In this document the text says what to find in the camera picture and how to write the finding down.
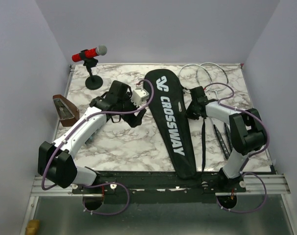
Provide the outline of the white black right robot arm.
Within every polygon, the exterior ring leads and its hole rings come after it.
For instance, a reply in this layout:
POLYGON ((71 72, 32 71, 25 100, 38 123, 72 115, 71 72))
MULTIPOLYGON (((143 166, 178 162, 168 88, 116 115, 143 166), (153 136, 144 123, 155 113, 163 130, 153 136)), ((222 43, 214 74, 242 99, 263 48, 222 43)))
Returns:
POLYGON ((186 111, 189 119, 215 118, 230 127, 230 140, 233 146, 227 163, 218 173, 217 186, 221 191, 230 191, 235 186, 235 180, 241 176, 241 171, 249 158, 265 151, 270 142, 270 135, 266 130, 256 109, 242 110, 223 103, 235 95, 221 99, 208 99, 202 86, 190 89, 192 101, 186 111))

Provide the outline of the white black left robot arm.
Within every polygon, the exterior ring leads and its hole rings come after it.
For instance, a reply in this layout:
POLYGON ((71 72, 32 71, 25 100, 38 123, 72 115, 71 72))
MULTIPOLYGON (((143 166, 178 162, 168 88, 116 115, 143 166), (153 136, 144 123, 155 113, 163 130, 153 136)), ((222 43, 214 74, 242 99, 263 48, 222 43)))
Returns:
POLYGON ((42 189, 49 190, 44 185, 45 179, 54 186, 67 188, 71 184, 83 185, 89 193, 100 189, 98 174, 87 167, 78 167, 74 157, 83 144, 100 130, 113 116, 119 116, 130 127, 141 125, 145 107, 143 102, 150 104, 154 96, 153 85, 146 90, 131 87, 120 81, 113 81, 109 91, 94 98, 82 117, 61 137, 53 143, 43 142, 39 147, 38 173, 42 176, 42 189))

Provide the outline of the black racket bag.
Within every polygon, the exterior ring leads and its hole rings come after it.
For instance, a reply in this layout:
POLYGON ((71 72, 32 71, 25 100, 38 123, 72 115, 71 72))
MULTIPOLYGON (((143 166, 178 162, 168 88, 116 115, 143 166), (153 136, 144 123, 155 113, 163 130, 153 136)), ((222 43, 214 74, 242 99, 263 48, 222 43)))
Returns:
POLYGON ((153 94, 149 109, 175 172, 181 179, 193 179, 197 175, 197 166, 183 87, 177 75, 168 69, 149 71, 145 80, 150 84, 144 84, 144 89, 153 94))

